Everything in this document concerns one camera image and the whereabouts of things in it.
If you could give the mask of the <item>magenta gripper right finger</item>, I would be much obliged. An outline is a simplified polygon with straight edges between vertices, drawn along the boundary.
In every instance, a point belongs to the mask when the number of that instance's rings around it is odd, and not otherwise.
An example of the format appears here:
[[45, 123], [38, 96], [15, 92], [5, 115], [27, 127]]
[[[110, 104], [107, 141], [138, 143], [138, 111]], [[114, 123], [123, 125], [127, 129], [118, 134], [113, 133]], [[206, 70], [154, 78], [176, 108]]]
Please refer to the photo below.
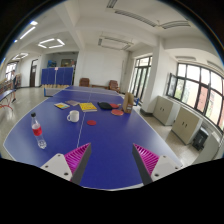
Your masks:
[[155, 182], [183, 168], [182, 163], [168, 145], [149, 150], [134, 143], [132, 154], [144, 185]]

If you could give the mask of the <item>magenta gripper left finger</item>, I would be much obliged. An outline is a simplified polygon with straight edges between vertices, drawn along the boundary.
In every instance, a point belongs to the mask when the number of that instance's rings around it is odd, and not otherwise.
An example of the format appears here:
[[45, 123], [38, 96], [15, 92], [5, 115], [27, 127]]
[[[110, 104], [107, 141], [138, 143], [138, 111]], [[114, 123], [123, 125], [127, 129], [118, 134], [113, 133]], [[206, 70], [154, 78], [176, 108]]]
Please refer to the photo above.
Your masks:
[[41, 168], [65, 180], [80, 184], [91, 155], [91, 144], [82, 145], [67, 154], [57, 153]]

